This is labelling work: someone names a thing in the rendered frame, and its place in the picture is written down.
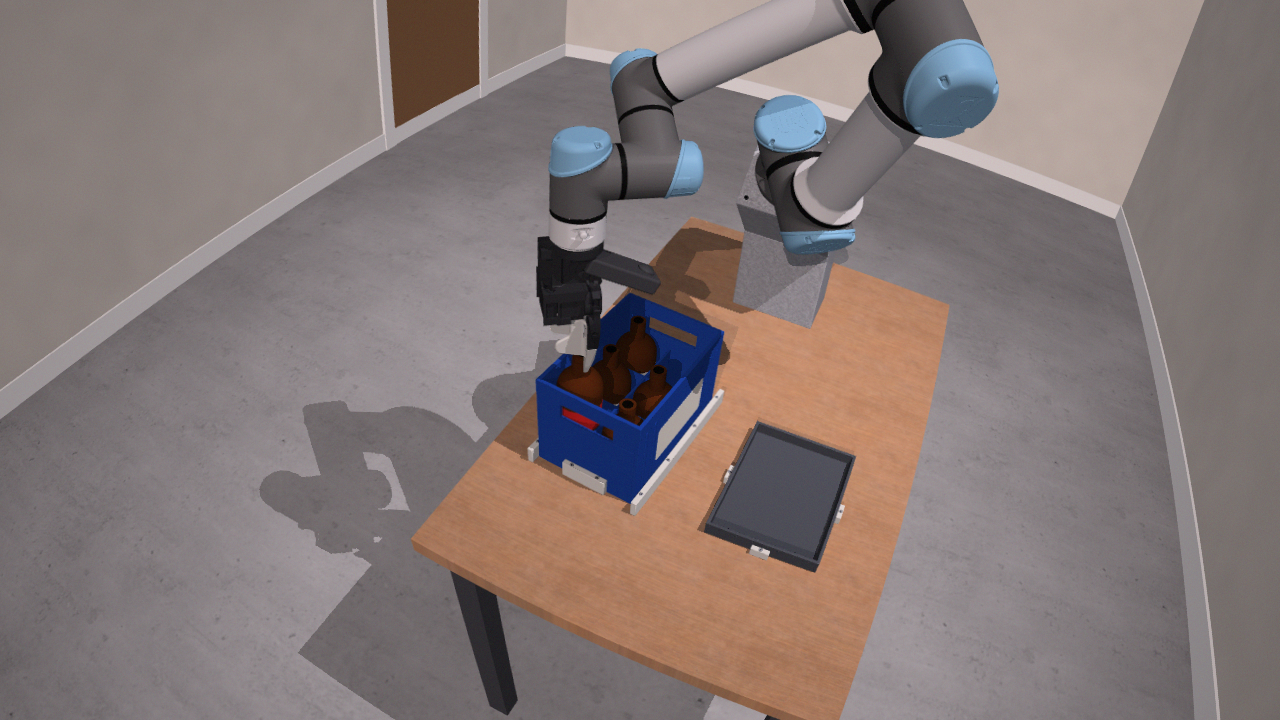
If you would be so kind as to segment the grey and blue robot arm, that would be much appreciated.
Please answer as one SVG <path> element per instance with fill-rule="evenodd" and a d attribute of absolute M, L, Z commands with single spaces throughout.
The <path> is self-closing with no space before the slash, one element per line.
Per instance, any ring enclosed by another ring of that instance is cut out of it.
<path fill-rule="evenodd" d="M 870 94 L 829 143 L 820 109 L 796 95 L 764 102 L 753 128 L 756 184 L 774 202 L 785 249 L 847 247 L 863 196 L 916 138 L 961 135 L 997 102 L 993 61 L 963 0 L 771 0 L 663 53 L 621 53 L 611 63 L 621 143 L 586 126 L 552 140 L 550 241 L 588 251 L 605 240 L 608 201 L 698 192 L 701 151 L 678 141 L 673 105 L 827 38 L 872 29 L 882 54 Z"/>

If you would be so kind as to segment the blue plastic crate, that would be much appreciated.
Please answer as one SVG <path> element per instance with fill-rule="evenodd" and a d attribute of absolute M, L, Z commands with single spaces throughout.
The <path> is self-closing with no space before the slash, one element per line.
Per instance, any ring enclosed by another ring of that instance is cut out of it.
<path fill-rule="evenodd" d="M 602 407 L 556 386 L 572 363 L 562 354 L 536 379 L 539 457 L 562 468 L 564 459 L 607 480 L 605 492 L 631 503 L 678 441 L 710 402 L 719 355 L 692 325 L 672 313 L 644 304 L 617 304 L 602 316 L 599 346 L 593 365 L 603 360 L 603 347 L 616 345 L 630 331 L 631 318 L 646 319 L 645 333 L 657 345 L 657 364 L 666 366 L 673 388 L 637 427 L 614 414 L 620 404 L 603 400 Z M 652 329 L 650 316 L 698 336 L 696 347 Z M 595 432 L 562 416 L 562 406 L 600 424 Z M 603 427 L 613 439 L 602 436 Z M 598 434 L 599 433 L 599 434 Z"/>

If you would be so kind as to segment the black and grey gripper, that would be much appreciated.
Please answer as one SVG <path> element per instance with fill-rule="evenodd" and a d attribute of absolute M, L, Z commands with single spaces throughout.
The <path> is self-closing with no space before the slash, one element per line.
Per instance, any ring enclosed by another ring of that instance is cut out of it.
<path fill-rule="evenodd" d="M 604 241 L 580 252 L 553 245 L 549 236 L 538 237 L 536 290 L 543 325 L 567 334 L 556 342 L 556 351 L 584 356 L 582 372 L 589 372 L 602 331 L 602 278 L 586 274 L 582 268 L 602 254 Z"/>

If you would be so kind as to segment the brown glass bottle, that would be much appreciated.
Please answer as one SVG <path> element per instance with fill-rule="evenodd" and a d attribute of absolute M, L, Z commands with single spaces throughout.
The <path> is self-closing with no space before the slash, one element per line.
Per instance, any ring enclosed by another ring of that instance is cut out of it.
<path fill-rule="evenodd" d="M 576 395 L 580 398 L 596 405 L 598 407 L 602 407 L 604 391 L 602 375 L 595 368 L 593 368 L 593 365 L 589 372 L 582 372 L 582 356 L 580 355 L 572 356 L 572 366 L 570 365 L 561 372 L 556 386 L 570 392 L 571 395 Z M 595 430 L 596 427 L 599 427 L 595 421 L 591 421 L 564 406 L 562 407 L 562 416 L 566 416 L 582 427 L 588 427 L 591 430 Z"/>
<path fill-rule="evenodd" d="M 636 406 L 637 404 L 634 401 L 634 398 L 622 398 L 620 401 L 620 413 L 614 415 L 621 416 L 625 420 L 632 421 L 634 424 L 640 427 L 643 424 L 643 419 L 636 415 Z M 602 436 L 613 439 L 613 430 L 603 427 Z"/>
<path fill-rule="evenodd" d="M 603 360 L 594 364 L 593 368 L 602 375 L 604 384 L 603 400 L 617 406 L 628 395 L 632 383 L 628 368 L 623 363 L 620 363 L 620 347 L 617 345 L 605 345 L 603 348 Z"/>
<path fill-rule="evenodd" d="M 666 382 L 667 369 L 662 365 L 654 365 L 650 369 L 649 380 L 643 382 L 637 386 L 634 392 L 634 401 L 637 404 L 636 415 L 646 419 L 649 414 L 660 404 L 660 400 L 673 387 Z"/>
<path fill-rule="evenodd" d="M 646 375 L 652 366 L 657 364 L 657 345 L 650 334 L 645 333 L 646 319 L 632 316 L 630 331 L 620 337 L 620 363 L 628 369 Z"/>

